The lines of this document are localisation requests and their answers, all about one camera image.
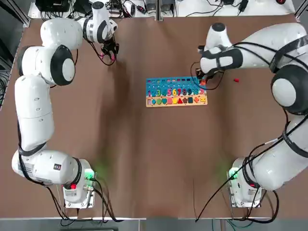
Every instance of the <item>white robotic arm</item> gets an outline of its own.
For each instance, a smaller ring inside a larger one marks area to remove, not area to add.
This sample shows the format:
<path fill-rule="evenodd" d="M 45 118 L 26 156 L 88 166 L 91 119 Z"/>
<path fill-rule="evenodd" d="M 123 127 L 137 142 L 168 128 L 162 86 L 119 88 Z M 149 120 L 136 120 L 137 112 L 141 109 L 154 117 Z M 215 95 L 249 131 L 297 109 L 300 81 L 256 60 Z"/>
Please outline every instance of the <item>white robotic arm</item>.
<path fill-rule="evenodd" d="M 108 18 L 101 2 L 92 5 L 93 20 L 51 19 L 41 26 L 43 47 L 22 48 L 18 66 L 21 77 L 15 83 L 18 118 L 18 150 L 12 168 L 20 176 L 42 185 L 63 185 L 66 207 L 94 205 L 94 171 L 88 161 L 60 151 L 48 150 L 54 123 L 50 86 L 68 85 L 75 76 L 71 50 L 81 46 L 83 37 L 102 44 L 105 54 L 118 52 L 113 36 L 117 25 Z"/>
<path fill-rule="evenodd" d="M 215 23 L 210 28 L 206 45 L 199 46 L 201 68 L 196 73 L 200 80 L 204 77 L 208 80 L 218 71 L 270 66 L 275 73 L 271 83 L 274 99 L 284 110 L 296 115 L 286 133 L 301 123 L 292 134 L 280 136 L 282 141 L 254 159 L 251 167 L 243 158 L 235 160 L 229 177 L 244 167 L 229 184 L 233 207 L 257 206 L 261 198 L 261 190 L 257 188 L 278 189 L 308 167 L 308 122 L 303 116 L 308 114 L 306 35 L 300 24 L 280 24 L 231 45 L 224 24 Z"/>

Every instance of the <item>number puzzle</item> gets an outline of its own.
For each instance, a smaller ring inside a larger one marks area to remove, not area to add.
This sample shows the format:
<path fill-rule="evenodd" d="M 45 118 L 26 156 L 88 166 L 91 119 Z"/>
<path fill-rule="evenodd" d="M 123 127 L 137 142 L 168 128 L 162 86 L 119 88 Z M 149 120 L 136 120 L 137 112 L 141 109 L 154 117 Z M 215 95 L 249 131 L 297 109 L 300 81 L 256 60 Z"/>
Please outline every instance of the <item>number puzzle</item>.
<path fill-rule="evenodd" d="M 197 77 L 147 78 L 147 107 L 207 105 L 206 91 L 194 84 Z"/>

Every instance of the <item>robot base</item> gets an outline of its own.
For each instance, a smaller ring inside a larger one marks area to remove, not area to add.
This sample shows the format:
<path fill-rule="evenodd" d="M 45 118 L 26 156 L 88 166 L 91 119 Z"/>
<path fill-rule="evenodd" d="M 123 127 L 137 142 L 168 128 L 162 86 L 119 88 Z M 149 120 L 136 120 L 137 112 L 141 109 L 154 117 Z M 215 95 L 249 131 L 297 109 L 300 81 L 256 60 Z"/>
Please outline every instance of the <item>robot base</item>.
<path fill-rule="evenodd" d="M 227 172 L 227 177 L 231 177 L 243 164 L 243 159 L 237 159 L 232 168 Z M 252 205 L 252 201 L 257 192 L 253 207 L 260 207 L 260 199 L 262 195 L 262 189 L 258 191 L 256 188 L 251 187 L 244 179 L 243 172 L 239 171 L 228 183 L 230 203 L 232 207 L 248 207 Z"/>
<path fill-rule="evenodd" d="M 81 163 L 81 177 L 75 189 L 66 189 L 63 187 L 64 202 L 66 208 L 92 208 L 94 207 L 95 192 L 93 189 L 95 182 L 89 179 L 96 178 L 96 174 L 91 169 L 88 161 L 79 159 Z"/>

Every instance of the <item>brown table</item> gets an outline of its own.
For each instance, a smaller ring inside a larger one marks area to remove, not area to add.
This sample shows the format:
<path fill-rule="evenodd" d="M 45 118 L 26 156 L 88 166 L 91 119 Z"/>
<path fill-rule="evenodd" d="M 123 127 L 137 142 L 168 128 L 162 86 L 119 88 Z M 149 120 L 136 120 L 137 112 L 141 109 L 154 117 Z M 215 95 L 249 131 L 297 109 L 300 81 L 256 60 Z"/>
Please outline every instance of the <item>brown table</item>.
<path fill-rule="evenodd" d="M 193 218 L 193 182 L 198 213 L 226 179 L 236 157 L 248 155 L 257 144 L 282 131 L 285 119 L 271 95 L 272 73 L 268 69 L 227 71 L 219 88 L 208 92 L 207 106 L 145 107 L 145 79 L 189 76 L 191 63 L 200 59 L 197 46 L 205 43 L 214 22 L 226 24 L 234 43 L 269 25 L 295 22 L 295 18 L 123 19 L 116 32 L 120 53 L 115 65 L 103 65 L 84 41 L 73 83 L 51 90 L 55 133 L 48 147 L 89 160 L 108 182 L 117 217 Z M 41 45 L 41 23 L 32 20 L 21 47 Z M 0 217 L 57 217 L 47 190 L 11 168 L 17 148 L 17 77 L 15 65 L 0 112 Z M 308 171 L 304 171 L 278 190 L 279 217 L 306 217 L 307 177 Z M 228 200 L 226 190 L 223 192 Z M 265 202 L 252 216 L 270 217 L 269 208 Z M 229 218 L 229 209 L 220 193 L 203 217 Z M 243 213 L 235 210 L 236 216 Z M 94 209 L 80 214 L 101 217 L 99 197 Z"/>

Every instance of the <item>green indicator light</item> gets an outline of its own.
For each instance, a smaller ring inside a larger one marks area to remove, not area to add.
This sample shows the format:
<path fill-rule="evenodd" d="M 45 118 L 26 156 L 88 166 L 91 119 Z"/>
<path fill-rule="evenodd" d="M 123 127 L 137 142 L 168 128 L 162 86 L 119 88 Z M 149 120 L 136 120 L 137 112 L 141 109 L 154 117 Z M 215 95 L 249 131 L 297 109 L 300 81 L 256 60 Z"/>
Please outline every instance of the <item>green indicator light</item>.
<path fill-rule="evenodd" d="M 229 170 L 229 176 L 231 177 L 231 180 L 234 180 L 234 179 L 237 179 L 237 174 L 236 171 L 238 171 L 239 168 L 238 167 L 232 167 L 230 170 Z"/>
<path fill-rule="evenodd" d="M 85 169 L 85 179 L 86 180 L 94 179 L 94 171 L 91 168 Z"/>

